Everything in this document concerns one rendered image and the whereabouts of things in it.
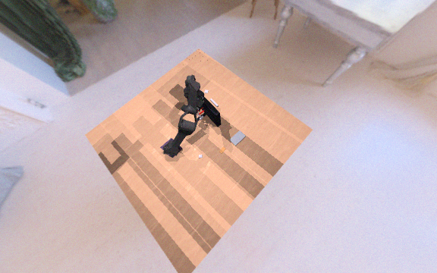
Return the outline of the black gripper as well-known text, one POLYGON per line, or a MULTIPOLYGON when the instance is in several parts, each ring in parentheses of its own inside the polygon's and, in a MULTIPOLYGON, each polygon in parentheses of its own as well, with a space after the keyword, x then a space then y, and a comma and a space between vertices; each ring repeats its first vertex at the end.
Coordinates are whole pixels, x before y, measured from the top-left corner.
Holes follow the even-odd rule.
MULTIPOLYGON (((201 90, 199 90, 198 93, 197 93, 197 98, 199 98, 199 97, 201 97, 201 96, 204 97, 205 95, 204 95, 204 92, 202 92, 201 90)), ((182 110, 183 112, 185 112, 186 109, 187 109, 187 105, 183 105, 183 106, 181 107, 181 110, 182 110)))

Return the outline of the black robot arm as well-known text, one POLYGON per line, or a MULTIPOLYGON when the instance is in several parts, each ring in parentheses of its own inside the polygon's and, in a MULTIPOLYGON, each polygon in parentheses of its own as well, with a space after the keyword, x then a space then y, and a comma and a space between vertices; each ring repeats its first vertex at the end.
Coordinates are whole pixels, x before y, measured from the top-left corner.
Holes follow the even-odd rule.
POLYGON ((182 114, 178 123, 178 133, 174 140, 170 140, 164 147, 164 154, 177 155, 180 151, 180 144, 186 136, 191 135, 197 126, 198 120, 196 114, 198 108, 203 106, 204 98, 201 96, 197 98, 197 93, 200 90, 200 83, 196 82, 194 75, 187 76, 185 80, 184 96, 188 98, 187 109, 182 114), (183 117, 187 114, 194 115, 195 122, 186 121, 183 117))

